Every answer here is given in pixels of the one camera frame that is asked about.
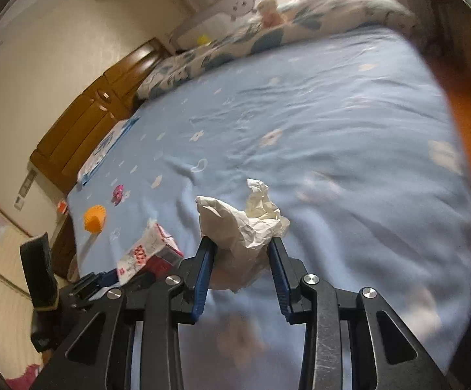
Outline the red white carton box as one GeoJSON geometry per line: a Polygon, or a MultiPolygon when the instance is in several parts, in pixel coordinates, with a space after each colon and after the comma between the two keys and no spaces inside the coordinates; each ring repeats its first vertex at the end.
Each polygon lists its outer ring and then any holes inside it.
{"type": "Polygon", "coordinates": [[[158,223],[152,223],[117,262],[118,281],[120,285],[125,285],[144,272],[160,278],[176,267],[182,259],[183,253],[172,235],[158,223]]]}

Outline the small pink candy wrapper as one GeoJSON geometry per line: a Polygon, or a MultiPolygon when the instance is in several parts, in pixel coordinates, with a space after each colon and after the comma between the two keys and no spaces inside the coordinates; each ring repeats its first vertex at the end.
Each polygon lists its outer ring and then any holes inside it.
{"type": "Polygon", "coordinates": [[[111,199],[112,204],[114,206],[117,206],[123,200],[123,197],[124,197],[124,186],[117,185],[113,190],[112,199],[111,199]]]}

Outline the small plush teddy bear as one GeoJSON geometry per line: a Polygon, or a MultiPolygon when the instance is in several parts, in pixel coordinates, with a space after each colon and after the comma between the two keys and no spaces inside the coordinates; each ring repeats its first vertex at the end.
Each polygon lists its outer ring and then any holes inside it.
{"type": "Polygon", "coordinates": [[[257,10],[261,16],[263,28],[272,28],[287,22],[285,16],[278,11],[277,0],[262,0],[257,5],[257,10]]]}

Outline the light blue floral bedsheet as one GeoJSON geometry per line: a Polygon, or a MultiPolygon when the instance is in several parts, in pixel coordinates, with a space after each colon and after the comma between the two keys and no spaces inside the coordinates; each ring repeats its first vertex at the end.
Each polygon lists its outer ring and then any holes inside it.
{"type": "Polygon", "coordinates": [[[335,287],[379,290],[449,366],[471,312],[471,178],[445,93],[402,36],[370,26],[243,57],[136,117],[70,192],[81,274],[112,269],[153,221],[194,254],[196,197],[240,209],[257,179],[292,256],[335,287]],[[98,234],[83,223],[94,205],[98,234]]]}

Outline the small yellow toy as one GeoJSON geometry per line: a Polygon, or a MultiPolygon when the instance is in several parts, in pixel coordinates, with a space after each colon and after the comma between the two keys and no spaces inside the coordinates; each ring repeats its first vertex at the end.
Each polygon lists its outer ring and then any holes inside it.
{"type": "Polygon", "coordinates": [[[203,34],[203,35],[201,35],[197,38],[197,44],[200,45],[200,46],[201,45],[207,45],[210,42],[211,42],[211,39],[205,34],[203,34]]]}

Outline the small orange foam net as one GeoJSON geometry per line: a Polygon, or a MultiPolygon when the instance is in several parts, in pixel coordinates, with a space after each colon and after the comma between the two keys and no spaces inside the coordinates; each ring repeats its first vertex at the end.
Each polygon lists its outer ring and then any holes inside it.
{"type": "Polygon", "coordinates": [[[101,233],[104,229],[106,218],[106,208],[102,205],[94,205],[84,213],[84,229],[91,234],[101,233]]]}

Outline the floral blue white quilt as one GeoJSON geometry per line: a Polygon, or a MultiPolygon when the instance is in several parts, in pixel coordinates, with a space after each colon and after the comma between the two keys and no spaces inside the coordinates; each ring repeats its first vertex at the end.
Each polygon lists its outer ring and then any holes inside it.
{"type": "Polygon", "coordinates": [[[418,17],[398,0],[301,0],[280,7],[279,26],[251,19],[235,32],[160,62],[136,90],[140,99],[156,99],[223,64],[270,49],[345,33],[363,26],[385,26],[416,47],[426,38],[418,17]]]}

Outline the wooden headboard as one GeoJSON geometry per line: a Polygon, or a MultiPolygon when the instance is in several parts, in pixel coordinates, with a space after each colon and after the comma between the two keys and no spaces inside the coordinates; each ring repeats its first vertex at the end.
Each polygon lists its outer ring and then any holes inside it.
{"type": "Polygon", "coordinates": [[[63,194],[99,142],[140,105],[137,89],[170,53],[151,38],[109,67],[69,104],[30,155],[35,169],[63,194]]]}

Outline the white tissue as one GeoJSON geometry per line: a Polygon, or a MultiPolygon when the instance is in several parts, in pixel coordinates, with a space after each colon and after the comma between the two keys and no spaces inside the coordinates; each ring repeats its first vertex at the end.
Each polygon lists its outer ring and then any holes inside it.
{"type": "Polygon", "coordinates": [[[244,210],[213,197],[196,197],[201,233],[217,246],[209,284],[213,290],[239,292],[250,286],[269,265],[271,239],[283,237],[290,226],[265,182],[249,179],[247,186],[244,210]]]}

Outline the grey white crib rail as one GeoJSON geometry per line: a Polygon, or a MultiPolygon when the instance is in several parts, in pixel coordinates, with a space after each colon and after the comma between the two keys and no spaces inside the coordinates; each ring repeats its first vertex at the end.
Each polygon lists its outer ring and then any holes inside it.
{"type": "Polygon", "coordinates": [[[209,20],[209,18],[222,13],[227,15],[231,21],[234,21],[237,18],[253,12],[254,5],[255,0],[220,0],[208,6],[203,11],[195,13],[192,17],[175,28],[170,34],[169,42],[175,50],[181,50],[182,46],[178,43],[179,38],[191,31],[194,27],[199,26],[205,20],[209,20]]]}

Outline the pink sleeve cuff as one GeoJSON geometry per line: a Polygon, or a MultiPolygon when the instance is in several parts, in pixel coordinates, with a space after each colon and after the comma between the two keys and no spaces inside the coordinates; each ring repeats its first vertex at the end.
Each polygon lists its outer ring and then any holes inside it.
{"type": "Polygon", "coordinates": [[[30,364],[26,367],[23,374],[14,379],[5,379],[6,385],[11,390],[29,390],[32,383],[38,377],[42,370],[42,366],[39,364],[30,364]]]}

